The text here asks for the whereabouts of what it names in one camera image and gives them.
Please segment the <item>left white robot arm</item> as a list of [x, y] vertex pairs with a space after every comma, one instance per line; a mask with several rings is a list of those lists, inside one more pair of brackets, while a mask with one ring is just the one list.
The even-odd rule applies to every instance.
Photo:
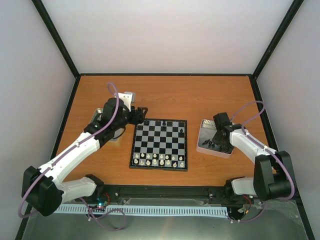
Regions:
[[144, 122], [148, 108], [131, 106], [120, 98], [110, 98], [96, 112], [80, 136], [64, 151], [42, 166], [28, 167], [23, 174], [22, 199], [46, 217], [60, 205], [83, 197], [99, 201], [104, 195], [104, 182], [87, 174], [65, 182], [67, 175], [88, 156], [115, 138], [116, 131], [128, 124]]

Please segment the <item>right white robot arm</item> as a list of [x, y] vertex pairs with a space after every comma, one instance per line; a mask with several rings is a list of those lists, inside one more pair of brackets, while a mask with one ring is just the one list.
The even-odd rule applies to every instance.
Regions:
[[254, 164], [253, 177], [238, 177], [226, 181], [228, 195], [251, 195], [262, 201], [289, 200], [296, 190], [291, 156], [257, 140], [241, 124], [234, 124], [225, 112], [213, 117], [216, 133], [212, 142], [221, 153], [234, 148], [244, 153]]

